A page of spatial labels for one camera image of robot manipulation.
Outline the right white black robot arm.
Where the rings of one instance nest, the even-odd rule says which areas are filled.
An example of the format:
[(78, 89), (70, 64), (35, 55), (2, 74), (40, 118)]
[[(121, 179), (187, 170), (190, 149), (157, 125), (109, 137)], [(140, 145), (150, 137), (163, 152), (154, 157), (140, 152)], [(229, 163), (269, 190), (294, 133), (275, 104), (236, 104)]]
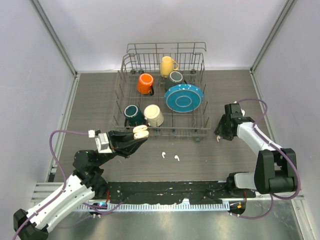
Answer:
[(237, 137), (257, 157), (254, 172), (234, 172), (229, 175), (226, 193), (236, 198), (244, 189), (248, 189), (278, 199), (282, 199), (282, 193), (291, 193), (289, 199), (297, 197), (301, 190), (301, 179), (296, 152), (292, 148), (283, 148), (264, 134), (255, 120), (244, 115), (239, 102), (226, 104), (224, 111), (214, 130), (217, 140), (232, 141)]

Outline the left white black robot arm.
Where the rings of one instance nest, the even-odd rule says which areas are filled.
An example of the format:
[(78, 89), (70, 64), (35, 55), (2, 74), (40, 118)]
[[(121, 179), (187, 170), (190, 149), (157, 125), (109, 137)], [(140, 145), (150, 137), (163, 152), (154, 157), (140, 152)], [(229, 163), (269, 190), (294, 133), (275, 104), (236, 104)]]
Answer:
[(74, 155), (75, 170), (63, 176), (62, 185), (36, 206), (17, 210), (13, 215), (13, 239), (46, 240), (49, 233), (79, 205), (93, 198), (102, 199), (109, 190), (101, 165), (120, 156), (129, 158), (147, 141), (146, 125), (131, 132), (88, 130), (85, 136), (95, 140), (95, 150), (79, 150)]

